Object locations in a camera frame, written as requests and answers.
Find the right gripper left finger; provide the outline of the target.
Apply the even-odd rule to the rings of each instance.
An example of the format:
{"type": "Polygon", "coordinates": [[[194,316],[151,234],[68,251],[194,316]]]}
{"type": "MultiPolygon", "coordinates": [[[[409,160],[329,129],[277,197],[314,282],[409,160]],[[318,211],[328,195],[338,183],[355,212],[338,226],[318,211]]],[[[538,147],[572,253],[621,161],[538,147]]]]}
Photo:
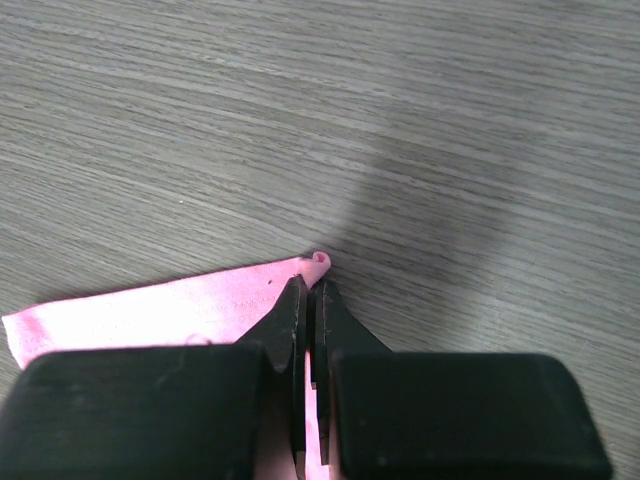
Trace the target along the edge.
{"type": "Polygon", "coordinates": [[[307,287],[230,344],[44,355],[1,411],[5,479],[301,479],[307,287]]]}

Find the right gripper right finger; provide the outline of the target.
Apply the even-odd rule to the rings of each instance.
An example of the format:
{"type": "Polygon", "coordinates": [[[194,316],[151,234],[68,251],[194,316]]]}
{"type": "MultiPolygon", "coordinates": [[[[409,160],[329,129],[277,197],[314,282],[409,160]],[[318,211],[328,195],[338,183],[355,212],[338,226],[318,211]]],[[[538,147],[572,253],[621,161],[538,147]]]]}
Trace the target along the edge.
{"type": "Polygon", "coordinates": [[[319,456],[333,479],[609,479],[583,393],[536,353],[395,352],[312,293],[319,456]]]}

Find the pink t shirt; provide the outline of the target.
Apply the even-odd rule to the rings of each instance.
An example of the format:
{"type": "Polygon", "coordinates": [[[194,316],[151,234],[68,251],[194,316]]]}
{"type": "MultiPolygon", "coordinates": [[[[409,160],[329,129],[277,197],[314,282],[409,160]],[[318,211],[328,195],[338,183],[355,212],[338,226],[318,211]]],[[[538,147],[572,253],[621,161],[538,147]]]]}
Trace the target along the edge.
{"type": "MultiPolygon", "coordinates": [[[[243,267],[115,293],[36,305],[3,324],[22,373],[38,358],[60,352],[230,344],[274,307],[287,282],[301,277],[309,291],[329,270],[329,257],[243,267]]],[[[305,475],[327,479],[319,456],[305,352],[305,475]]]]}

